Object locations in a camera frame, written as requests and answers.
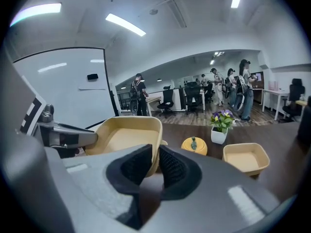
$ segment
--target dark table surface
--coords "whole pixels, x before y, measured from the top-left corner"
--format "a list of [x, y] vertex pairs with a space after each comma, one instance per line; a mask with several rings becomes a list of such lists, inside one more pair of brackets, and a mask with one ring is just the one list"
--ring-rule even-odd
[[301, 180], [308, 148], [297, 139], [297, 122], [266, 126], [234, 127], [228, 131], [224, 144], [212, 143], [211, 127], [163, 124], [163, 140], [169, 147], [180, 148], [183, 141], [195, 136], [207, 144], [207, 155], [222, 159], [225, 145], [258, 143], [270, 158], [270, 165], [257, 181], [270, 190], [281, 202], [295, 194]]

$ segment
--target white flower pot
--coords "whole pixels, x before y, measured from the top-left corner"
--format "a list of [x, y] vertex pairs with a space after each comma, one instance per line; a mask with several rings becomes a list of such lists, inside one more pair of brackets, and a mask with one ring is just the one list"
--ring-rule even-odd
[[213, 126], [212, 128], [212, 132], [210, 134], [210, 138], [212, 140], [213, 143], [218, 143], [218, 144], [222, 144], [225, 142], [225, 139], [227, 137], [227, 133], [228, 133], [228, 129], [226, 133], [222, 133], [222, 132], [218, 132], [218, 131], [214, 131], [215, 126]]

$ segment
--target black office chair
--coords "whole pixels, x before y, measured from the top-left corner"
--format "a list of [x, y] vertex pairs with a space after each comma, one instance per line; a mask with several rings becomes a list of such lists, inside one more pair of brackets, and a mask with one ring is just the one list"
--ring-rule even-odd
[[173, 105], [173, 90], [170, 90], [171, 86], [163, 87], [165, 90], [163, 91], [163, 103], [158, 105], [157, 107], [161, 110], [164, 110], [162, 113], [159, 114], [159, 117], [164, 114], [165, 118], [167, 118], [167, 114], [173, 113], [170, 109]]
[[200, 87], [185, 87], [186, 99], [187, 99], [187, 115], [189, 112], [195, 112], [198, 115], [197, 108], [200, 105]]
[[213, 93], [212, 93], [213, 83], [209, 83], [207, 86], [204, 86], [204, 96], [205, 102], [213, 102]]
[[293, 79], [292, 84], [290, 85], [290, 95], [289, 105], [286, 105], [286, 100], [284, 100], [284, 106], [282, 107], [283, 111], [288, 114], [290, 117], [285, 119], [280, 119], [279, 122], [292, 122], [295, 120], [295, 116], [301, 115], [302, 106], [296, 104], [295, 101], [300, 99], [301, 94], [305, 94], [305, 87], [302, 85], [301, 79]]
[[311, 145], [310, 131], [311, 131], [311, 96], [309, 96], [307, 106], [303, 110], [297, 135], [297, 138], [307, 146]]

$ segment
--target whiteboard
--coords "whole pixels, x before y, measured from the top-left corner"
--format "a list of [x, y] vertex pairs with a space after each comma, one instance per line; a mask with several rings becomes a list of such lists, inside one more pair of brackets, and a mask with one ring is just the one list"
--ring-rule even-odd
[[[36, 92], [54, 106], [54, 120], [86, 128], [115, 116], [104, 66], [104, 50], [70, 48], [46, 51], [14, 62]], [[97, 73], [90, 86], [87, 75]]]

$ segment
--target yellow container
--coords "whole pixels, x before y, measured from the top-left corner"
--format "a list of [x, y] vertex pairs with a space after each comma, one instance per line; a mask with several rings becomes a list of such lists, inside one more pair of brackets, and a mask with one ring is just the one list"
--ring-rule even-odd
[[196, 150], [193, 150], [191, 147], [191, 143], [193, 142], [192, 138], [187, 138], [181, 145], [181, 148], [201, 155], [207, 155], [207, 145], [205, 141], [203, 141], [201, 138], [198, 137], [195, 138], [195, 141], [196, 141]]
[[248, 176], [260, 174], [270, 163], [267, 153], [257, 143], [227, 145], [224, 147], [223, 160]]
[[117, 116], [106, 120], [97, 130], [98, 140], [86, 146], [86, 154], [102, 154], [123, 150], [140, 144], [152, 144], [152, 166], [147, 177], [159, 165], [159, 146], [162, 142], [162, 123], [151, 116]]

